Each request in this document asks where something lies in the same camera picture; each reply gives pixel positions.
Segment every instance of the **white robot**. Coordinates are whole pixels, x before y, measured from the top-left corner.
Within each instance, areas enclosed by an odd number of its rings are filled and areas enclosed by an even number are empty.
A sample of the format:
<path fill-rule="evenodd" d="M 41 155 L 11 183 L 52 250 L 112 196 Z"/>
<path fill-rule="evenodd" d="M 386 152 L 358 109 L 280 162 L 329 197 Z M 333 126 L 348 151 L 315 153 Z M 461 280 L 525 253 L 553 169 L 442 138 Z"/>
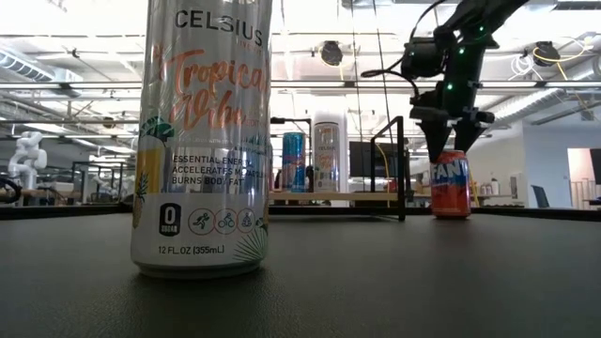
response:
<path fill-rule="evenodd" d="M 17 150 L 8 162 L 10 178 L 26 190 L 37 187 L 38 169 L 44 169 L 48 156 L 44 149 L 39 148 L 43 136 L 38 131 L 26 131 L 17 140 Z"/>

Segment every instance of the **blue can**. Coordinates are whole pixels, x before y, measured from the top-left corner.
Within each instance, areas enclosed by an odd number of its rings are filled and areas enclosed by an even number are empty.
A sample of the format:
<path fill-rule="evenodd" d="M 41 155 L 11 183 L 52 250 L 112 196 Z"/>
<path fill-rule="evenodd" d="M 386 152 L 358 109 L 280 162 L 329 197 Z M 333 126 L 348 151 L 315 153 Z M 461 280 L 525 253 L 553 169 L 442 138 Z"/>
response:
<path fill-rule="evenodd" d="M 283 192 L 305 192 L 305 146 L 306 138 L 302 132 L 287 132 L 284 134 Z"/>

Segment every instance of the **white celsius can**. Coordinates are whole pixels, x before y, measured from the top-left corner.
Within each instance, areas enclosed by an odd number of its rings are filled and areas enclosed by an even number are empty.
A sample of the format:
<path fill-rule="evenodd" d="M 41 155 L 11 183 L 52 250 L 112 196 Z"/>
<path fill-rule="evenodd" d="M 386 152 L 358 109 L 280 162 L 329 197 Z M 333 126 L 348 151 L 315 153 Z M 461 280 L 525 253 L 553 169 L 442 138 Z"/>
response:
<path fill-rule="evenodd" d="M 315 192 L 340 192 L 340 128 L 337 123 L 314 126 Z"/>
<path fill-rule="evenodd" d="M 256 269 L 268 242 L 270 0 L 149 0 L 131 259 Z"/>

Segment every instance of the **black table surface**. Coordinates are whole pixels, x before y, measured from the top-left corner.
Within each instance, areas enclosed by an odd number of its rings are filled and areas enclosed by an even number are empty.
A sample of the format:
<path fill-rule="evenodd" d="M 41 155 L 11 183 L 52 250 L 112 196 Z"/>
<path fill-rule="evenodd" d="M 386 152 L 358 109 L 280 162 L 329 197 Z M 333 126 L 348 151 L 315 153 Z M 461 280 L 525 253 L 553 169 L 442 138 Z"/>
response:
<path fill-rule="evenodd" d="M 601 337 L 601 226 L 271 220 L 255 273 L 154 280 L 131 215 L 0 222 L 1 337 Z"/>

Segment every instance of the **0 sugar logo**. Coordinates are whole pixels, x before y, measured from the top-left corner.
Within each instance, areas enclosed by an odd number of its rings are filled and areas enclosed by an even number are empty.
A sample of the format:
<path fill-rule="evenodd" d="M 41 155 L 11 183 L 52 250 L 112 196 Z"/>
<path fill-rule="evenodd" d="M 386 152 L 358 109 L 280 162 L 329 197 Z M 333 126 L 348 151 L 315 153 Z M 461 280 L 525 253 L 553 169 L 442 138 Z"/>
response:
<path fill-rule="evenodd" d="M 167 203 L 161 206 L 159 233 L 163 236 L 173 237 L 179 234 L 181 223 L 181 206 Z"/>

